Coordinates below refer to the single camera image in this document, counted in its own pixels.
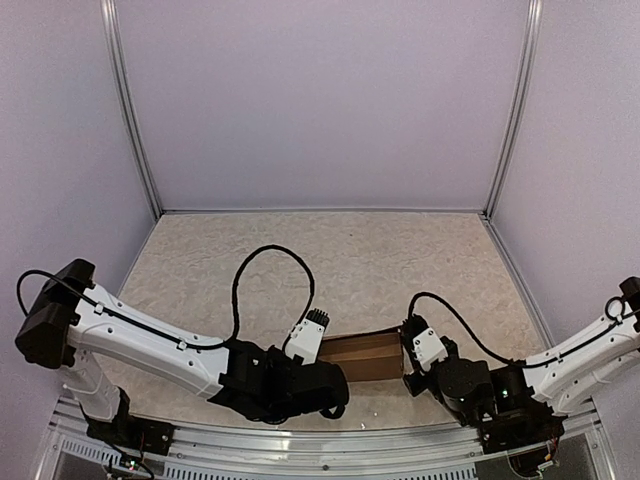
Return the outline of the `brown cardboard box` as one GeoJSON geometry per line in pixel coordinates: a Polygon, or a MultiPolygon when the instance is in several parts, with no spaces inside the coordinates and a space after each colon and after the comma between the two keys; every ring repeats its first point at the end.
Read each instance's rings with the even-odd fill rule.
{"type": "Polygon", "coordinates": [[[349,383],[395,380],[404,374],[398,327],[326,337],[318,359],[338,365],[349,383]]]}

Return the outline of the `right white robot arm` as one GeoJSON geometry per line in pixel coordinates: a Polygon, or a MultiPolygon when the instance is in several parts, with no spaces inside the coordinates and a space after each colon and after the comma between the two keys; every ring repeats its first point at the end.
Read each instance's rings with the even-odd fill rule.
{"type": "Polygon", "coordinates": [[[400,338],[412,372],[412,396],[428,391],[462,426],[477,430],[493,453],[561,437],[564,420],[601,387],[639,363],[639,279],[625,279],[603,314],[563,343],[526,359],[462,357],[457,344],[408,311],[400,338]]]}

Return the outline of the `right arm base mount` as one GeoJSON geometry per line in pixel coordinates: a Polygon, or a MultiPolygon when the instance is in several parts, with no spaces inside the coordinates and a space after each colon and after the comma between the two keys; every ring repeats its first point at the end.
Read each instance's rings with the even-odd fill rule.
{"type": "Polygon", "coordinates": [[[478,427],[483,453],[513,450],[561,437],[565,432],[564,420],[565,417],[553,415],[520,415],[486,421],[478,427]]]}

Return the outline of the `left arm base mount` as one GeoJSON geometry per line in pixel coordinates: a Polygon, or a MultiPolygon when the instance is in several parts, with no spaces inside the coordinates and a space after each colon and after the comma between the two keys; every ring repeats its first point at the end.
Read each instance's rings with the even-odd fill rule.
{"type": "Polygon", "coordinates": [[[130,417],[102,422],[88,418],[87,435],[116,447],[167,456],[176,427],[167,422],[130,417]]]}

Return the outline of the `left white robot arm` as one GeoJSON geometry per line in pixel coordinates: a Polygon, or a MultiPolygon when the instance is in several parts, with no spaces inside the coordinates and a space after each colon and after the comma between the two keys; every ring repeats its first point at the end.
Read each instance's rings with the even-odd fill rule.
{"type": "Polygon", "coordinates": [[[15,344],[25,360],[71,374],[67,385],[84,412],[121,445],[140,434],[137,418],[106,392],[91,354],[114,358],[173,382],[252,422],[280,424],[303,414],[341,417],[349,402],[342,369],[318,357],[328,315],[308,308],[281,347],[262,349],[176,328],[139,312],[94,283],[95,267],[76,259],[46,282],[15,344]]]}

